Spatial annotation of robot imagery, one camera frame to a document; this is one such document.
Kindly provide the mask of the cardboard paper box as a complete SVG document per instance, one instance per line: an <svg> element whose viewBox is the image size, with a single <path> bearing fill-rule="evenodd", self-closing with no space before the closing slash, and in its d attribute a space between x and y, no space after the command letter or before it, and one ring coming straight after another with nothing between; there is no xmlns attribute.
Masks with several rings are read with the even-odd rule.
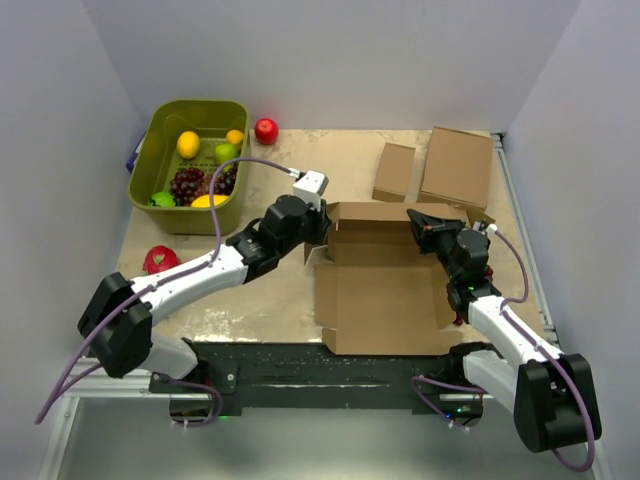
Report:
<svg viewBox="0 0 640 480"><path fill-rule="evenodd" d="M444 203L335 202L325 245L305 246L314 320L338 355L442 355L463 341L437 257L419 251L408 210L478 218Z"/></svg>

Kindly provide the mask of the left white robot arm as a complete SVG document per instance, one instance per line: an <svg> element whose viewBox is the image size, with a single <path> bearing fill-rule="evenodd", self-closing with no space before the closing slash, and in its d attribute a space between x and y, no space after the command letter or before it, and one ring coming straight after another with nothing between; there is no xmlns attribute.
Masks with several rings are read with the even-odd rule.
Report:
<svg viewBox="0 0 640 480"><path fill-rule="evenodd" d="M200 390L207 368L186 340L166 338L155 327L203 297L244 285L273 271L299 245L322 242L331 220L324 200L307 203L282 195L263 217L216 249L159 274L127 280L105 277L78 329L111 378L145 369L172 378L185 392Z"/></svg>

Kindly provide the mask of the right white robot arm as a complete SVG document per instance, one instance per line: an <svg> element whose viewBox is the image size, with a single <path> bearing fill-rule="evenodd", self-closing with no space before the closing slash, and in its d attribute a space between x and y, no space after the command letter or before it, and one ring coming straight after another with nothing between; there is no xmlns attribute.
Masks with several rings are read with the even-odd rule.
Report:
<svg viewBox="0 0 640 480"><path fill-rule="evenodd" d="M602 435L593 376L580 354L566 355L536 334L493 284L487 221L467 227L410 209L411 231L423 254L435 254L448 276L452 310L489 341L445 369L459 393L487 393L511 412L516 431L532 452L584 443L589 454Z"/></svg>

